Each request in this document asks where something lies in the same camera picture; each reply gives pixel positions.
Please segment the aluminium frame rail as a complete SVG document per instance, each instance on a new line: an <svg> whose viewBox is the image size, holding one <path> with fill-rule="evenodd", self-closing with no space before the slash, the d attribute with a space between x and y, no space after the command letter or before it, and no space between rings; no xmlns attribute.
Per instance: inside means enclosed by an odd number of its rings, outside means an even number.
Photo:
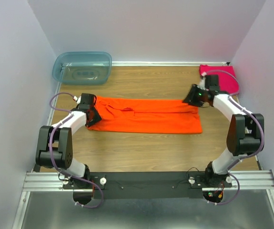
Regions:
<svg viewBox="0 0 274 229"><path fill-rule="evenodd" d="M231 174L239 180L241 190L274 189L274 176L271 170L232 171ZM61 181L63 178L63 175L59 176L52 172L27 173L22 190L25 192L91 191L74 185L65 185Z"/></svg>

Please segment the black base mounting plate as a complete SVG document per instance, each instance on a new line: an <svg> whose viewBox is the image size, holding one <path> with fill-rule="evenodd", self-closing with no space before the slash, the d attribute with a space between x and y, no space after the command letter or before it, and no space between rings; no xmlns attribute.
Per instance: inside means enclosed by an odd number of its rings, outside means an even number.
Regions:
<svg viewBox="0 0 274 229"><path fill-rule="evenodd" d="M92 199L208 199L220 203L223 192L232 187L229 175L206 175L203 171L179 172L92 172L90 182L76 178L63 182L73 191L74 201L87 204Z"/></svg>

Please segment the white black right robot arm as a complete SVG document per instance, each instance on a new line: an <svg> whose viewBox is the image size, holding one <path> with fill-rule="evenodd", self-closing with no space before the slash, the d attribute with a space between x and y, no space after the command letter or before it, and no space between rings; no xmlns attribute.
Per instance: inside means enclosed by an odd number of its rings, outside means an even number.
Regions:
<svg viewBox="0 0 274 229"><path fill-rule="evenodd" d="M208 164L202 177L207 186L214 187L225 181L238 163L263 150L264 116L252 113L238 104L231 94L221 91L218 75L204 73L200 78L198 84L191 86L183 103L199 108L207 103L230 122L226 149Z"/></svg>

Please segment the teal plastic basin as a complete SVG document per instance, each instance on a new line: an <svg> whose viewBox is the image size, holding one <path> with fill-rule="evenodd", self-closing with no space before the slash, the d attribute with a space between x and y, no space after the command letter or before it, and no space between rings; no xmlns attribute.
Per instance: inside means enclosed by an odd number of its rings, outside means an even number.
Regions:
<svg viewBox="0 0 274 229"><path fill-rule="evenodd" d="M101 85L111 70L112 57L107 52L65 52L57 57L52 76L66 85Z"/></svg>

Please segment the orange t shirt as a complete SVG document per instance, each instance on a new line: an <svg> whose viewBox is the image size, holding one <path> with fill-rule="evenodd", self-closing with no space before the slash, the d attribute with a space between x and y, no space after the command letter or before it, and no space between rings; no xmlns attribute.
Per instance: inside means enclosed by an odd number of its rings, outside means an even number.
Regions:
<svg viewBox="0 0 274 229"><path fill-rule="evenodd" d="M89 130L150 134L201 134L198 108L181 100L97 97L101 117Z"/></svg>

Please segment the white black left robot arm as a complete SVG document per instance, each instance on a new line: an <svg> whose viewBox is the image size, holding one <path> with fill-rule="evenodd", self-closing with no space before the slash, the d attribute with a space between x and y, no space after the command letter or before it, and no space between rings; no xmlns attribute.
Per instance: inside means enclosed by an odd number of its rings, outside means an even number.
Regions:
<svg viewBox="0 0 274 229"><path fill-rule="evenodd" d="M102 120L95 108L97 96L82 93L76 97L69 95L76 106L71 109L56 108L53 100L61 95L54 95L49 105L53 110L66 112L67 116L53 125L44 125L39 130L36 164L45 168L54 168L59 173L73 178L79 188L86 188L90 182L89 167L73 157L72 136L82 127L92 127Z"/></svg>

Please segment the folded pink t shirt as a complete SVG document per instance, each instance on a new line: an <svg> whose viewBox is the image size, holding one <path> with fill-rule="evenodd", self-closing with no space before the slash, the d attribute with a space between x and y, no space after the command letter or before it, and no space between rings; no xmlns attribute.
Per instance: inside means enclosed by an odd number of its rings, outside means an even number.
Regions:
<svg viewBox="0 0 274 229"><path fill-rule="evenodd" d="M219 86L221 91L227 91L229 94L239 93L239 84L233 78L236 77L232 66L209 66L200 65L199 73L217 74L219 76Z"/></svg>

